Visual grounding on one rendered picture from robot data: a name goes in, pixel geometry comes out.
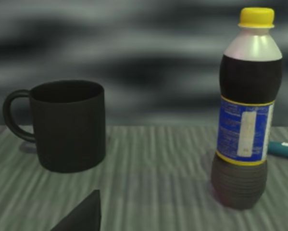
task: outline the blurry background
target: blurry background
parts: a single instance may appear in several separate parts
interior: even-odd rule
[[[217,125],[219,63],[251,6],[275,9],[288,126],[288,0],[0,0],[0,124],[13,90],[80,78],[105,87],[109,125]],[[13,108],[31,123],[28,100]]]

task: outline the gray tabletop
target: gray tabletop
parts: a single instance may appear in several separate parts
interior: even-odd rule
[[[266,190],[253,209],[224,208],[212,197],[216,131],[109,127],[100,165],[58,174],[0,126],[0,231],[49,231],[94,189],[101,193],[102,231],[288,231],[287,159],[268,156]],[[271,140],[288,142],[288,128],[273,128]]]

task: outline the cup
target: cup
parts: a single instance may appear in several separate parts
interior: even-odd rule
[[[34,134],[22,130],[11,114],[17,98],[29,98]],[[105,157],[104,88],[86,80],[60,80],[31,90],[16,90],[3,104],[7,127],[36,143],[40,164],[49,171],[80,172]]]

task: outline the bottle label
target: bottle label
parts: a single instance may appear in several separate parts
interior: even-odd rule
[[[235,165],[259,165],[266,160],[274,102],[237,103],[221,98],[217,155]]]

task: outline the bottle cap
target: bottle cap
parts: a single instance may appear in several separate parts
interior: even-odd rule
[[[240,27],[273,28],[274,10],[263,7],[243,8],[240,14]]]

